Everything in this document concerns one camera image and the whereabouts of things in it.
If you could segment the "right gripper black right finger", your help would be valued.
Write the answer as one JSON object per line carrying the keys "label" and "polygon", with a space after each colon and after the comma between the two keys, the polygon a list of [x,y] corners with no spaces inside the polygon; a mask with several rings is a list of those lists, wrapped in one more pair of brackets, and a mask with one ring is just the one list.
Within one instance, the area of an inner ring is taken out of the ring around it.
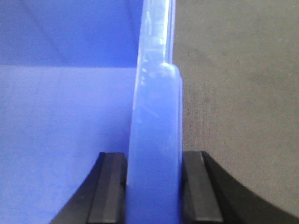
{"label": "right gripper black right finger", "polygon": [[185,151],[182,166],[185,224],[297,224],[283,211],[239,183],[205,151]]}

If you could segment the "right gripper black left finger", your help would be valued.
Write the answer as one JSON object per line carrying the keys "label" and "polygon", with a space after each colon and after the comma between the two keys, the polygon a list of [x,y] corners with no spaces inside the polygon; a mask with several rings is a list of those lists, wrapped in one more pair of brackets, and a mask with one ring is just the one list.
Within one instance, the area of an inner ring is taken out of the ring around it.
{"label": "right gripper black left finger", "polygon": [[89,175],[52,224],[123,224],[127,159],[123,153],[100,153]]}

